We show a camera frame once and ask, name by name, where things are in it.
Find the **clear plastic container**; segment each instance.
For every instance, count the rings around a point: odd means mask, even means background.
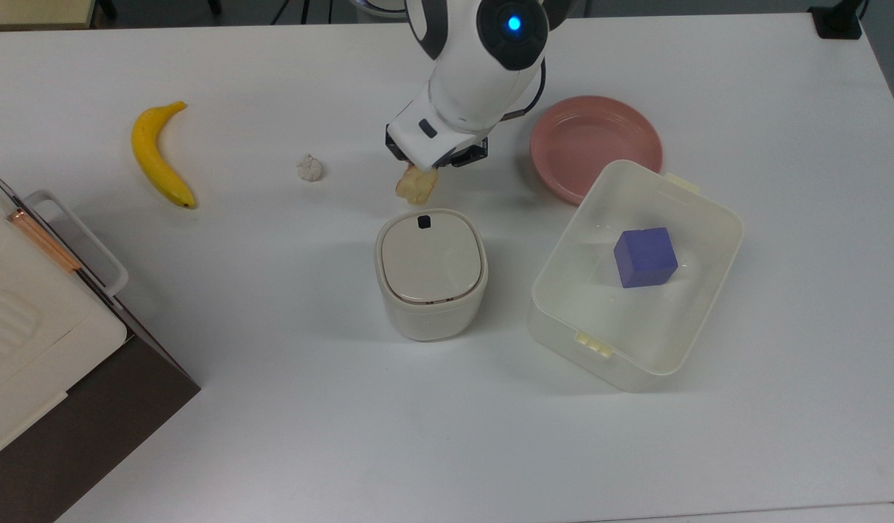
[[[623,288],[616,242],[654,227],[669,230],[679,268],[663,285]],[[530,334],[619,389],[640,391],[679,370],[742,239],[740,218],[694,186],[612,162],[537,275]]]

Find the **white round container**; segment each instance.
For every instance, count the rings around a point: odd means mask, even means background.
[[[450,209],[391,219],[376,239],[376,277],[391,324],[407,338],[432,341],[469,327],[489,280],[482,238]]]

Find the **yellow banana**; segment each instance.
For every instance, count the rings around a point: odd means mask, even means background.
[[[157,136],[166,122],[185,109],[185,102],[175,102],[162,107],[151,107],[144,110],[134,123],[131,133],[131,146],[140,168],[157,191],[166,196],[168,201],[182,208],[195,208],[195,196],[192,190],[182,181],[178,173],[159,155]]]

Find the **container lid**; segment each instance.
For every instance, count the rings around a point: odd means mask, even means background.
[[[407,216],[381,242],[386,284],[401,300],[432,304],[460,298],[482,277],[482,257],[473,228],[444,211]]]

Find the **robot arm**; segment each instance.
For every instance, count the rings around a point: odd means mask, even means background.
[[[386,145],[419,169],[487,155],[487,138],[533,80],[572,0],[407,0],[434,72],[386,127]]]

